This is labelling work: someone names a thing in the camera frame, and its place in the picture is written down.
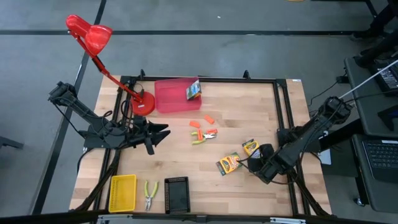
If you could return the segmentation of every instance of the pliers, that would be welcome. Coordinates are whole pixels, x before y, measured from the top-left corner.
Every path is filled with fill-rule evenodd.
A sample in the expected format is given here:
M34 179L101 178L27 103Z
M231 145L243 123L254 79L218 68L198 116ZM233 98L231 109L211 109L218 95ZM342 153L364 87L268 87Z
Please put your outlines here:
M150 196L148 196L148 180L145 181L144 191L145 191L145 199L146 199L146 201L145 201L145 211L146 212L148 212L150 209L150 205L152 203L152 198L155 197L158 186L159 186L159 181L155 182L155 188L152 191L152 194Z
M200 144L200 143L206 141L206 139L215 138L217 136L217 134L215 134L215 133L203 134L200 129L198 131L192 132L191 135L192 136L194 136L194 135L198 136L198 140L193 141L192 144Z

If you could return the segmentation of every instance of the red desk lamp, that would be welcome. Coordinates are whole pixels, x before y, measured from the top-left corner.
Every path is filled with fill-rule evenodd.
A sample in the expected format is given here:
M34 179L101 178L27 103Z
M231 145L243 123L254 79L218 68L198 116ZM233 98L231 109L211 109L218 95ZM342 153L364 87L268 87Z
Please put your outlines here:
M85 52L93 59L98 70L132 96L131 103L134 114L145 116L155 109L155 98L152 94L146 91L143 94L138 94L134 90L130 90L113 78L98 58L97 55L104 49L111 38L111 28L102 25L91 25L77 15L67 17L67 27L69 34L77 40Z

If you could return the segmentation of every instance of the white cable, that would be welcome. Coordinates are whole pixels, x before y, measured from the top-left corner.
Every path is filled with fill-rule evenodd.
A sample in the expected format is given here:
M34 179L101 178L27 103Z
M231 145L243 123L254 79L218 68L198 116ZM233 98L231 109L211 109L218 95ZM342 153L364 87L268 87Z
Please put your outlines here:
M393 66L395 63L397 63L398 60L396 60L395 62L392 62L391 64L389 64L386 68L383 68L382 70L378 71L376 74L372 75L371 77L369 77L367 80L363 81L361 84L359 84L358 86L356 86L355 88L353 88L352 90L346 92L343 96L339 97L339 99L343 98L344 96L354 92L357 88L361 87L363 84L365 84L366 82L368 82L369 80L371 80L372 78L374 78L376 75L384 72L386 69L388 69L389 67Z

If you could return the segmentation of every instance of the lamp base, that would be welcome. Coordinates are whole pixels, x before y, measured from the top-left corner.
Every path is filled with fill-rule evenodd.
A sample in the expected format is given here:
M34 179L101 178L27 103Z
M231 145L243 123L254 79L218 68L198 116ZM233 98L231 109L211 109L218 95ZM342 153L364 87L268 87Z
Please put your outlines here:
M155 97L145 91L144 97L142 97L142 102L137 102L131 98L132 112L139 116L145 116L150 114L155 109Z

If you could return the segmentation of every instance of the pink plastic bin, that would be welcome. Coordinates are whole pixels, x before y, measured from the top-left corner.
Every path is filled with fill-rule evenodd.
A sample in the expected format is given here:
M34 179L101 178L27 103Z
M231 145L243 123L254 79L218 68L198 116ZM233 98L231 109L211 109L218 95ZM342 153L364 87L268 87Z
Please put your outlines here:
M199 110L201 97L187 100L186 90L198 77L155 81L155 106L160 113Z

